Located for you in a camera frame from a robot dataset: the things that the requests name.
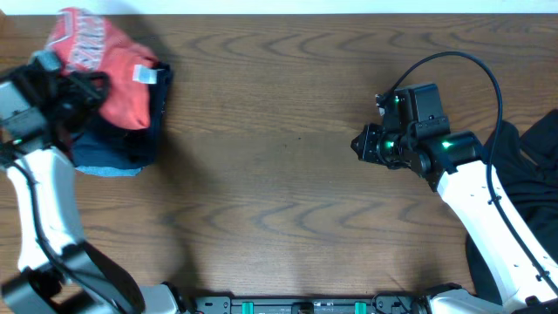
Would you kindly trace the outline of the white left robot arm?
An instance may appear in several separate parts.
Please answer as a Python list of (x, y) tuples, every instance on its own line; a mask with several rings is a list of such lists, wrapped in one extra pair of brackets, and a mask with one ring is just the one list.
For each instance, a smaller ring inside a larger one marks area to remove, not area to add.
[(1, 169), (17, 194), (19, 273), (1, 286), (15, 313), (184, 313), (170, 283), (140, 286), (85, 237), (75, 168), (60, 134), (77, 132), (105, 102), (103, 72), (63, 73), (53, 51), (36, 51), (1, 78)]

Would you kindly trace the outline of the orange polo shirt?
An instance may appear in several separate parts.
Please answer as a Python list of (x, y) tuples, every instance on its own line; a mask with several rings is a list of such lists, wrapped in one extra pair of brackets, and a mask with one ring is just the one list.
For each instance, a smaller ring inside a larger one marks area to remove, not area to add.
[(114, 126), (141, 130), (151, 125), (149, 86), (157, 82), (153, 51), (105, 17), (86, 9), (60, 10), (45, 48), (55, 51), (64, 72), (103, 72), (110, 91), (99, 114)]

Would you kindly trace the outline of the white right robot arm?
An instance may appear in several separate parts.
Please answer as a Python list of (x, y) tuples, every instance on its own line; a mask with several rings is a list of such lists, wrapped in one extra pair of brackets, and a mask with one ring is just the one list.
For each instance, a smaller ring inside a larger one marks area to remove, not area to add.
[(394, 85), (376, 97), (383, 118), (351, 142), (361, 161), (406, 168), (458, 216), (476, 244), (499, 303), (441, 285), (414, 297), (405, 313), (555, 313), (557, 263), (510, 201), (485, 150), (470, 131), (452, 133), (434, 83)]

